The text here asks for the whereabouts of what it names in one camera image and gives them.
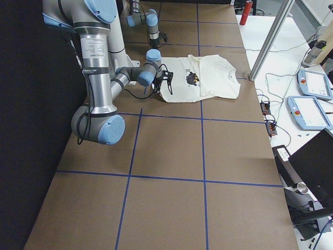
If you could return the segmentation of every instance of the blue joint cap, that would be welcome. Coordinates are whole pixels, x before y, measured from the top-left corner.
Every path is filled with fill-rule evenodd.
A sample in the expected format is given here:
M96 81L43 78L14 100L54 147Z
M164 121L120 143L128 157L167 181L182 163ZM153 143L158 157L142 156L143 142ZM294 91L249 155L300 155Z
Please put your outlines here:
M98 134L98 142L113 145L120 141L125 131L125 121L120 115L111 116L103 124Z
M127 17L127 23L130 27L135 27L135 23L132 16Z
M156 12L156 10L154 10L154 9L149 9L149 10L148 10L148 12L150 12L150 11L154 12L154 13L155 13L155 15L157 15L157 12Z
M162 59L161 52L158 49L150 49L146 53L146 58L149 61L160 61Z
M56 29L61 29L63 31L67 31L70 33L76 33L73 27L71 27L69 24L61 22L55 18L52 18L45 13L43 13L43 18L44 18L44 23L48 26L51 26Z
M151 83L153 82L155 76L149 72L149 71L144 71L141 72L138 76L137 76L137 81L145 87L148 87L151 85Z
M113 0L83 0L90 12L103 23L112 23L117 16L117 5Z
M155 14L149 14L146 17L146 23L147 23L148 26L151 26L151 27L156 26L158 24L157 15L155 15Z

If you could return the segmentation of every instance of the brown table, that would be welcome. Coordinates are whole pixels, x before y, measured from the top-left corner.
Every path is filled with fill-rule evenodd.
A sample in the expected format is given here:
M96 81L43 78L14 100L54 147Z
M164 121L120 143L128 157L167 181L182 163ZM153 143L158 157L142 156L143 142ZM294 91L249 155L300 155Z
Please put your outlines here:
M123 139L70 138L25 249L298 249L233 8L142 5L160 12L162 56L220 54L240 95L169 104L121 93ZM127 53L144 62L146 27L121 22Z

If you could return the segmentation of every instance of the blue tape line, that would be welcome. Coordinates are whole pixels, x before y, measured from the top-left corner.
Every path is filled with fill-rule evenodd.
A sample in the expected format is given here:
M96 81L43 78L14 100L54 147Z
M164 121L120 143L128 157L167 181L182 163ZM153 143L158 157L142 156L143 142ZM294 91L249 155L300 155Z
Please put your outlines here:
M219 23L219 24L238 24L236 22L203 22L203 21L179 21L179 20L160 20L163 22L191 22L191 23Z
M140 116L140 114L133 114L133 113L118 113L119 115L126 115L126 116Z
M236 22L200 22L200 23L238 24Z
M184 178L173 178L173 177L158 177L158 176L140 176L134 175L132 178L143 178L143 179L155 179L155 180L169 180L169 181L189 181L189 182L203 182L203 180L196 179L184 179Z
M271 187L271 188L283 188L282 185L277 184L259 184L259 183L247 183L247 182L233 182L233 181L209 181L208 183L217 183L217 184L231 184L231 185L243 185L243 186L265 186L265 187Z
M124 201L123 201L123 207L121 209L121 216L120 216L120 221L119 221L119 226L118 226L116 246L114 247L115 250L118 249L118 245L119 245L119 238L120 238L121 226L122 226L122 223L123 223L125 206L126 206L126 200L127 200L127 194L128 194L129 186L130 186L130 179L131 179L131 173L132 173L134 155L135 155L135 150L136 150L137 138L138 138L138 135L139 135L139 129L140 129L140 123L141 123L141 116L142 116L142 109L140 110L139 121L137 123L137 128L136 128L136 135L135 135L135 141L134 141L134 146L133 146L133 152L132 152L132 159L131 159L131 165L130 165L130 170L129 170L129 176L127 178L127 184L126 184L125 196L124 196Z
M144 117L159 117L159 118L173 118L173 119L190 119L190 120L200 120L201 118L195 117L181 117L181 116L159 116L159 115L142 115Z
M57 170L58 173L80 173L80 174L91 174L96 176L120 176L120 177L128 177L128 174L120 174L120 173L103 173L103 172L86 172L86 171L75 171L75 170Z
M91 174L98 176L116 176L116 177L133 177L144 179L158 179L158 180L171 180L171 181L190 181L190 182L208 182L217 184L231 184L231 185L246 185L246 186L268 186L275 188L282 188L282 185L276 184L260 184L260 183L247 183L247 182L233 182L233 181L214 181L214 180L198 180L198 179L186 179L186 178L173 178L173 177L159 177L159 176L140 176L140 175L128 175L119 173L103 173L103 172L87 172L87 171L74 171L74 170L57 170L60 173L77 173L77 174Z
M130 113L118 113L119 115L130 115L130 116L140 116L139 114L130 114ZM144 115L143 117L157 117L157 118L173 118L173 119L189 119L189 120L201 120L204 121L226 121L226 122L240 122L240 123L256 123L256 124L265 124L263 121L240 121L240 120L228 120L228 119L210 119L210 118L196 118L196 117L182 117L182 116L160 116L160 115Z
M125 43L137 43L137 44L147 44L147 43L143 43L143 42L132 42L132 41L126 41ZM198 44L177 44L177 43L167 43L164 46L170 46L170 45L177 45L177 46L195 46L197 47Z
M238 46L219 46L219 45L216 45L215 47L216 48L244 48L244 47L238 47Z
M207 187L206 187L206 160L204 153L204 129L203 129L203 107L202 101L200 101L201 112L201 143L202 143L202 172L203 172L203 199L204 199L204 224L206 229L206 250L209 249L209 237L208 237L208 211L207 211Z
M204 118L205 121L228 121L228 122L241 122L241 123L257 123L257 124L265 124L263 121L239 121L239 120L227 120L227 119L209 119Z
M197 31L198 31L198 56L200 56L200 35L199 35L199 9L197 4Z

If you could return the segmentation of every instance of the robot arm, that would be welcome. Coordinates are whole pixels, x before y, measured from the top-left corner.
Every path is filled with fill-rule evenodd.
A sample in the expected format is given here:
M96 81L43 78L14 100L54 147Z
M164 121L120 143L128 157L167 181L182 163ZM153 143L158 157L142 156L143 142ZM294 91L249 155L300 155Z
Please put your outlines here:
M159 31L157 12L154 9L141 13L139 7L139 0L130 0L130 15L127 17L127 23L130 27L147 24L149 45L157 49L161 39L165 43L168 41L167 34Z
M43 0L43 15L47 25L80 36L89 103L81 106L72 118L74 134L81 141L115 144L124 133L125 122L112 101L130 81L149 86L155 78L162 77L159 51L148 51L147 62L140 68L127 67L127 60L120 62L118 66L122 68L114 76L109 61L110 48L117 49L117 45L109 45L112 22L119 24L114 0ZM120 40L118 45L122 47L119 33L120 27L116 27L116 41ZM126 56L124 49L119 53Z

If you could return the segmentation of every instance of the metal pole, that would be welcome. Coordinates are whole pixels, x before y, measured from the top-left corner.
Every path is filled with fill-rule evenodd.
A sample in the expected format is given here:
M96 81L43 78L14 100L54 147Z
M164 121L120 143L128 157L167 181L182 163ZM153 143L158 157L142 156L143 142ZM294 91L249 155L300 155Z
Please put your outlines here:
M279 10L279 13L277 14L273 25L266 37L266 40L264 44L262 45L262 48L259 52L259 56L257 60L255 61L253 68L251 70L251 73L249 75L249 80L254 81L259 73L259 70L261 69L275 39L278 35L282 24L284 23L286 17L288 16L288 13L290 9L292 8L292 5L294 4L295 0L285 0L283 4L281 5L281 8Z

